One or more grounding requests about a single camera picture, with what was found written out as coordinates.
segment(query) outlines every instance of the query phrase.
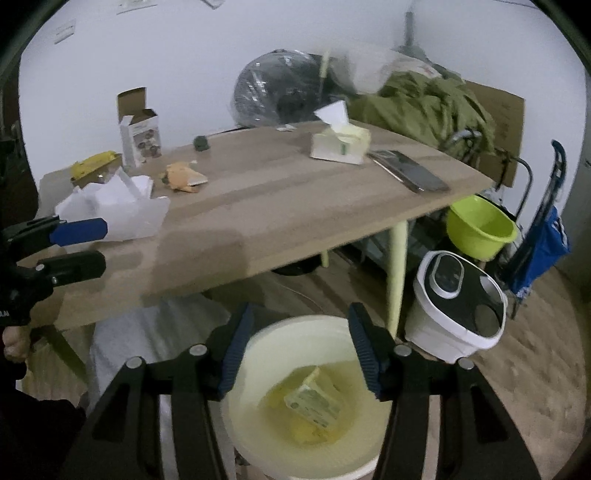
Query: product box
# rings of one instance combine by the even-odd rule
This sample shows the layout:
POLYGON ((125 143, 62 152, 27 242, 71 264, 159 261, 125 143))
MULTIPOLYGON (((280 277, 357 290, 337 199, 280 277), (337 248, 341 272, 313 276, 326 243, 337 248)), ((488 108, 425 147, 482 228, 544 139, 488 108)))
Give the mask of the product box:
POLYGON ((119 129, 123 141, 123 163, 139 167, 161 152, 158 115, 146 108, 146 88, 127 90, 117 96, 119 129))

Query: white mop bucket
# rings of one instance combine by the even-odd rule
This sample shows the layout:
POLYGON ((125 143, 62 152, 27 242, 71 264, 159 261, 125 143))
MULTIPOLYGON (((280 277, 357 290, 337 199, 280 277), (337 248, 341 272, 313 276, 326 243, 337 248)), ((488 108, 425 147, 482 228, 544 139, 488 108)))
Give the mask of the white mop bucket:
POLYGON ((372 472, 384 441, 391 402, 367 390, 346 319, 296 317, 251 338, 236 384, 222 402, 222 418, 238 452, 276 480, 356 480, 372 472), (299 367, 351 361, 335 385, 354 410, 351 427, 332 444, 297 445, 269 425, 259 404, 299 367))

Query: blue bag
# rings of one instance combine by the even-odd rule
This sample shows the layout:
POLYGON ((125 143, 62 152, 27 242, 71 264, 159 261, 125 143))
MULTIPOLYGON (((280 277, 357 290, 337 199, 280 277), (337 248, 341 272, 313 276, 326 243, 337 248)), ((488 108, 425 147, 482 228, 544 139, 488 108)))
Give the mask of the blue bag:
POLYGON ((531 285, 536 278, 568 253, 570 253, 569 239, 564 231, 562 220, 558 216, 558 210, 553 206, 550 215, 539 227, 530 260, 509 282, 509 288, 517 296, 518 301, 523 301, 529 295, 531 285))

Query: human hand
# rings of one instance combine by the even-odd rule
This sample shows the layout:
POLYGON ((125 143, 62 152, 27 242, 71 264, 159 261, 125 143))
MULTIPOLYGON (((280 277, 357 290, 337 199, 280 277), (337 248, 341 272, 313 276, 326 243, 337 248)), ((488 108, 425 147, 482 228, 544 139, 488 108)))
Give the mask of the human hand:
POLYGON ((14 363, 27 359, 31 348, 31 328, 27 326, 6 327, 2 332, 4 357, 14 363))

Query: white wall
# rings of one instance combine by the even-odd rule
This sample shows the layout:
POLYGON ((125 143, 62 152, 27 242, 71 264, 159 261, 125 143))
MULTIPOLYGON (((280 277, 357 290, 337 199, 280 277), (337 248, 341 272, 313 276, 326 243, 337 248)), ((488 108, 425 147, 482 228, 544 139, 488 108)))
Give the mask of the white wall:
MULTIPOLYGON (((534 172, 530 199, 520 218, 529 227, 548 185, 552 140, 562 143, 568 168, 557 206, 561 211, 577 170, 586 114, 585 70, 558 28, 540 10, 490 0, 420 0, 416 42, 431 61, 467 80, 525 99, 521 158, 534 172)), ((504 189, 504 204, 517 210, 527 174, 504 189)))
MULTIPOLYGON (((335 45, 339 39, 396 46, 410 0, 227 0, 212 11, 199 0, 160 0, 115 15, 118 1, 70 0, 25 50, 21 120, 37 182, 104 150, 120 150, 116 96, 148 88, 165 147, 233 127, 230 100, 239 72, 275 48, 335 45), (76 19, 58 45, 53 32, 76 19)), ((554 24, 536 9, 492 0, 419 0, 416 39, 435 62, 468 80, 525 98, 522 157, 535 183, 527 225, 548 181, 550 141, 562 142, 570 171, 579 160, 585 122, 584 69, 554 24)), ((517 207, 525 177, 504 197, 517 207)))

